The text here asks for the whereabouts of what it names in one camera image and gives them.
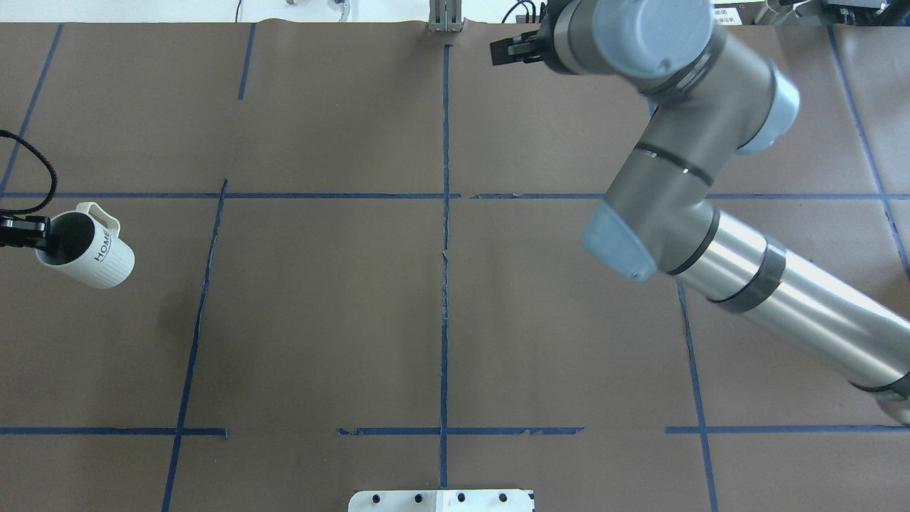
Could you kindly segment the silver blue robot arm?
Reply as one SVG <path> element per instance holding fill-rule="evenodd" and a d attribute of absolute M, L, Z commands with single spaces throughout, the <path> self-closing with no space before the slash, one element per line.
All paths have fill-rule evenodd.
<path fill-rule="evenodd" d="M 709 1 L 553 1 L 538 29 L 490 44 L 492 65 L 617 75 L 653 116 L 582 246 L 615 272 L 701 292 L 841 375 L 908 425 L 906 318 L 707 200 L 731 158 L 793 126 L 796 85 L 716 23 Z"/>

